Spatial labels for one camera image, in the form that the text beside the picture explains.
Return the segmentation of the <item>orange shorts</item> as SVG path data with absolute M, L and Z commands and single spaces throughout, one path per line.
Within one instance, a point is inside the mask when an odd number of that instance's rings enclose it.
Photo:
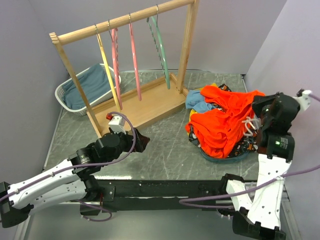
M 205 102 L 222 107 L 205 113 L 194 113 L 185 126 L 187 133 L 193 133 L 201 149 L 210 157 L 225 159 L 236 143 L 244 136 L 244 120 L 253 118 L 254 96 L 265 96 L 261 91 L 225 91 L 217 86 L 206 85 L 200 93 Z

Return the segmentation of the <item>green hanger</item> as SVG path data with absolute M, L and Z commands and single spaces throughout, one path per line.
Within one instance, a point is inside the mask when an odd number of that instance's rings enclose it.
M 165 47 L 163 44 L 161 31 L 158 25 L 158 17 L 159 17 L 159 7 L 158 5 L 156 5 L 156 17 L 154 16 L 147 17 L 146 22 L 148 23 L 149 30 L 151 32 L 151 36 L 153 38 L 153 42 L 155 44 L 157 55 L 160 61 L 161 69 L 165 77 L 165 83 L 166 83 L 167 89 L 169 90 L 171 88 L 170 75 L 169 75 L 169 69 L 167 64 Z

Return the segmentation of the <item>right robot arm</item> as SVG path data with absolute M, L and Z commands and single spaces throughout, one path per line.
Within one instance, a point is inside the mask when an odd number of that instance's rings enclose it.
M 284 240 L 280 208 L 284 188 L 284 174 L 292 164 L 295 140 L 289 133 L 300 105 L 291 96 L 278 92 L 270 96 L 255 96 L 252 109 L 260 117 L 258 130 L 258 189 L 251 199 L 248 193 L 235 196 L 236 186 L 225 182 L 219 194 L 231 199 L 234 211 L 232 230 L 235 234 L 256 240 Z

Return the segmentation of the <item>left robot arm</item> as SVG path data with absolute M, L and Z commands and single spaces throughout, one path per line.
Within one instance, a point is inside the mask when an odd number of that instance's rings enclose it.
M 101 187 L 94 173 L 116 161 L 123 152 L 142 153 L 150 138 L 138 129 L 128 132 L 110 132 L 61 163 L 30 179 L 15 184 L 0 184 L 0 222 L 11 228 L 24 222 L 30 215 L 63 202 L 94 201 Z

